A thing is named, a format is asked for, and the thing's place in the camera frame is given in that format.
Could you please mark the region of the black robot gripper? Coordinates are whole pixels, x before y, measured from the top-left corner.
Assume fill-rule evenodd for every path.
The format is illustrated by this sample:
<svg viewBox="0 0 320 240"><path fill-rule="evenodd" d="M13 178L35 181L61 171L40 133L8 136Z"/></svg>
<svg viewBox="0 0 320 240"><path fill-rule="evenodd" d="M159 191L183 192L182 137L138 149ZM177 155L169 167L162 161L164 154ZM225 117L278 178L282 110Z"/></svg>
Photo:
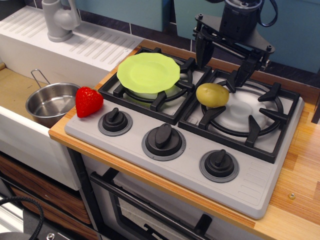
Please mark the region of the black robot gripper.
<svg viewBox="0 0 320 240"><path fill-rule="evenodd" d="M196 62L199 68L211 60L214 48L220 48L240 59L242 64L233 70L226 79L231 93L241 88L260 64L265 66L275 48L258 32L257 25L271 27L262 23L263 0L224 0L222 17L199 13L193 30L195 37Z"/></svg>

